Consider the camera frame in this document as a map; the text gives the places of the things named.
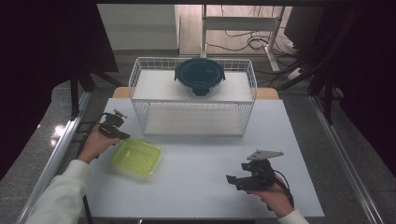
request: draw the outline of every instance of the wire basket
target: wire basket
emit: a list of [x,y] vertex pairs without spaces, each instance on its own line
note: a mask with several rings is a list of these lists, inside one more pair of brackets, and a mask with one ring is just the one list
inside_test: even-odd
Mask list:
[[250,60],[211,59],[223,67],[215,95],[196,98],[175,81],[175,68],[190,58],[137,58],[129,94],[144,134],[243,136],[256,99]]

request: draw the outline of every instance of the white cabinet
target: white cabinet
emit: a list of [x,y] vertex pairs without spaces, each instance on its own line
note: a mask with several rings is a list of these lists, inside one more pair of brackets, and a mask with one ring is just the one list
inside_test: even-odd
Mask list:
[[178,6],[98,4],[113,49],[178,49]]

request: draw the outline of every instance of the wooden table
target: wooden table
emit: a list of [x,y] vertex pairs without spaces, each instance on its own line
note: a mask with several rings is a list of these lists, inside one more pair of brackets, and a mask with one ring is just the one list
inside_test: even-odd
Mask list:
[[[113,98],[129,98],[128,87],[118,87]],[[257,100],[279,100],[277,91],[273,88],[257,88]]]

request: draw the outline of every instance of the white sleeve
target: white sleeve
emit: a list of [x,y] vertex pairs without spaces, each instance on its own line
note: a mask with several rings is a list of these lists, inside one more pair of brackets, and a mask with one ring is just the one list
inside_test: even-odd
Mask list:
[[64,173],[55,176],[38,198],[26,223],[78,223],[89,173],[84,161],[70,161]]
[[285,217],[279,218],[278,221],[281,224],[309,224],[298,209],[292,211]]

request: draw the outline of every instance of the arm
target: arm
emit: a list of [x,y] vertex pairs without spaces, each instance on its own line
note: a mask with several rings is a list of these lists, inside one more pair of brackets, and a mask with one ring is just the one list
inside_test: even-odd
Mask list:
[[252,190],[247,193],[259,196],[262,202],[266,203],[275,212],[277,220],[281,224],[308,224],[300,211],[293,209],[288,197],[278,184],[274,184],[267,190]]
[[99,133],[98,125],[93,127],[78,159],[70,161],[64,173],[52,179],[26,223],[77,223],[90,172],[88,164],[119,141],[119,138],[109,139]]

